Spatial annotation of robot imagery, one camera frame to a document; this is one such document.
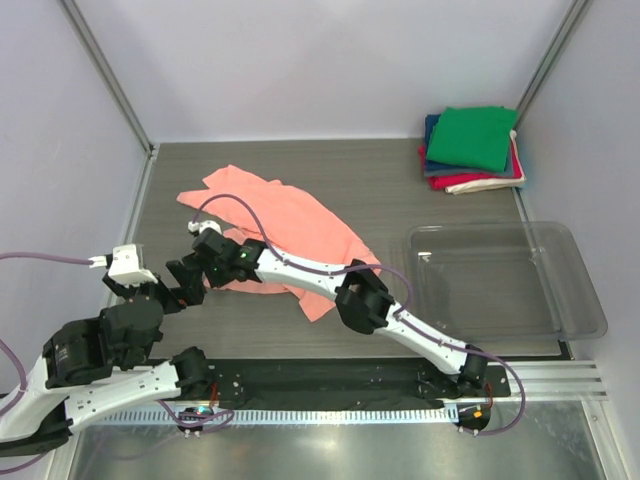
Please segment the salmon pink t-shirt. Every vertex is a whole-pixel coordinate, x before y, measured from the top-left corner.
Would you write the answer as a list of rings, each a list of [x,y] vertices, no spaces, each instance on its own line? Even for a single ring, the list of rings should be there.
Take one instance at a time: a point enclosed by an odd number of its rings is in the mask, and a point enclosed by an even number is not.
[[[220,168],[203,179],[204,190],[181,192],[177,201],[204,211],[229,225],[224,236],[237,243],[259,239],[259,229],[249,212],[231,194],[257,214],[270,242],[306,259],[349,265],[352,260],[377,264],[364,241],[338,216],[306,191],[279,180],[265,180],[234,165]],[[213,195],[224,197],[211,203]]]

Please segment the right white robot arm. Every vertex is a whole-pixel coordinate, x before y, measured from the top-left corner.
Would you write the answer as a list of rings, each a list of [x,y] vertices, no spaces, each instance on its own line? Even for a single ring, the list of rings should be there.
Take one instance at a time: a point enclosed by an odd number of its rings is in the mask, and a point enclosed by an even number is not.
[[[319,295],[334,303],[347,328],[388,337],[424,357],[446,393],[461,398],[484,391],[487,359],[482,351],[421,323],[376,274],[384,266],[316,262],[255,239],[239,244],[214,222],[191,221],[188,231],[194,236],[194,261],[210,287],[234,281],[282,284]]]

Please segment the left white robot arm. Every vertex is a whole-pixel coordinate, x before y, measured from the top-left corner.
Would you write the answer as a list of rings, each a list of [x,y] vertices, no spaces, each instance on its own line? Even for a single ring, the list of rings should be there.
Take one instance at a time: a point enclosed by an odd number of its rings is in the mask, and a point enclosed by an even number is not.
[[[195,255],[169,261],[177,286],[158,276],[129,286],[109,276],[107,287],[123,303],[64,324],[44,344],[14,392],[1,401],[1,454],[48,453],[103,416],[146,401],[204,398],[212,372],[204,352],[190,347],[148,371],[141,366],[163,338],[169,314],[204,300],[203,268]]]

